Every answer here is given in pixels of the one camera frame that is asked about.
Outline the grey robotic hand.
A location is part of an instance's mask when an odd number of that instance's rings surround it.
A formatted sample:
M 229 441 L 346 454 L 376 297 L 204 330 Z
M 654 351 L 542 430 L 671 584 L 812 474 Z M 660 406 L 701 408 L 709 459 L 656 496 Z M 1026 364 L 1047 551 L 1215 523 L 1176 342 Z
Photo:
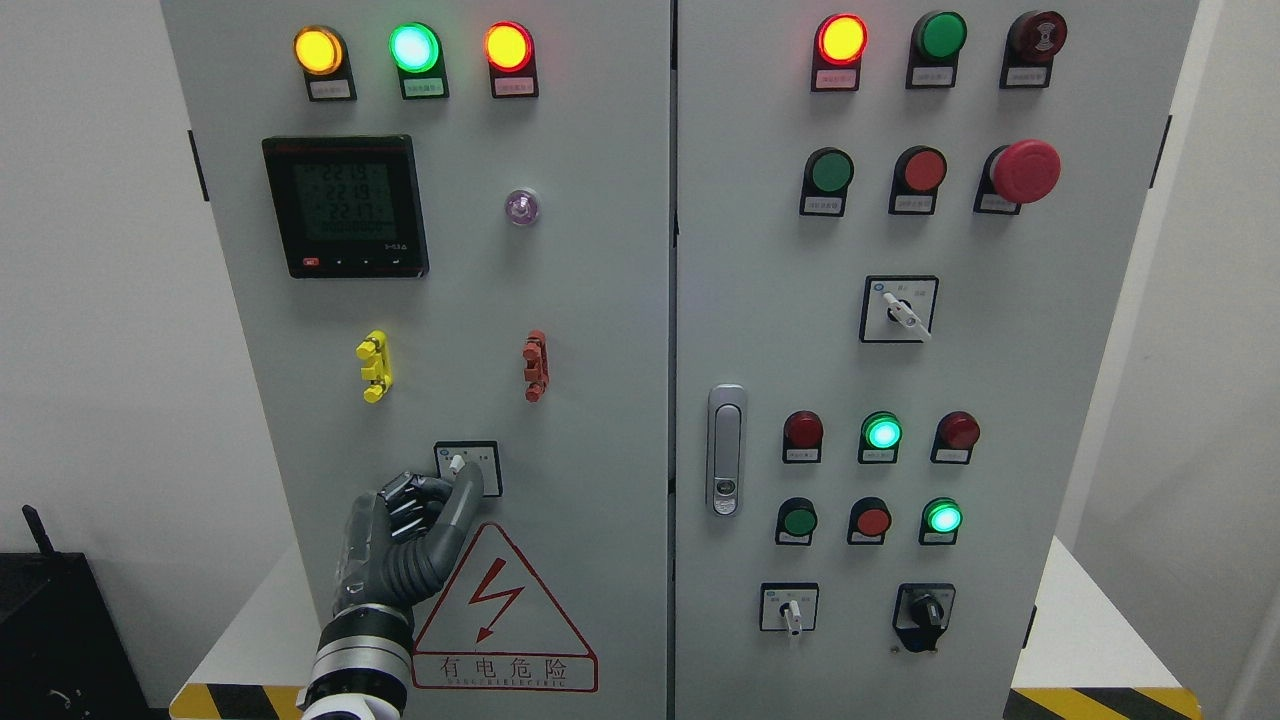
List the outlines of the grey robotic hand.
M 358 496 L 335 571 L 333 615 L 364 603 L 407 612 L 452 577 L 484 489 L 483 466 L 460 455 L 443 477 L 403 471 Z

